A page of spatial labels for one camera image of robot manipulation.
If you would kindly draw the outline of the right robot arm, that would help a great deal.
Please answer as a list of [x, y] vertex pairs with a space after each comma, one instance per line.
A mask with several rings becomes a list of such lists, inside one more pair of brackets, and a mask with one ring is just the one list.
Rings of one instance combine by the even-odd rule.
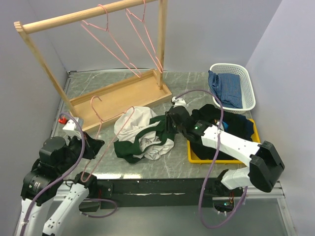
[[184, 106], [173, 106], [165, 115], [167, 132], [180, 133], [190, 143], [215, 148], [217, 152], [223, 152], [245, 164], [244, 168], [225, 170], [219, 175], [215, 188], [221, 196], [249, 185], [269, 193], [285, 169], [275, 146], [268, 141], [247, 141], [223, 131], [218, 124], [195, 121]]

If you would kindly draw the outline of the white and green t shirt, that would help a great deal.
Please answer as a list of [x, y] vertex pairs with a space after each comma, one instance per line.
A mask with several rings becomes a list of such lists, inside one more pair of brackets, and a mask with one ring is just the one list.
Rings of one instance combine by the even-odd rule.
[[115, 154], [129, 164], [156, 161], [174, 147], [175, 135], [166, 131], [166, 116], [149, 107], [129, 108], [114, 124]]

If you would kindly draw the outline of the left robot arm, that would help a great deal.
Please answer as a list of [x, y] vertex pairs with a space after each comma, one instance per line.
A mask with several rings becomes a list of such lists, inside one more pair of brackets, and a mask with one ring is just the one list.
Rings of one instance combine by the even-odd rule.
[[79, 205], [87, 197], [97, 194], [97, 178], [91, 175], [89, 180], [83, 182], [77, 174], [66, 198], [53, 215], [48, 217], [57, 190], [79, 160], [94, 159], [103, 145], [103, 140], [93, 139], [87, 133], [84, 133], [82, 140], [76, 136], [69, 138], [68, 143], [63, 137], [53, 137], [44, 142], [39, 158], [23, 179], [22, 210], [17, 235], [61, 234], [66, 219], [78, 211]]

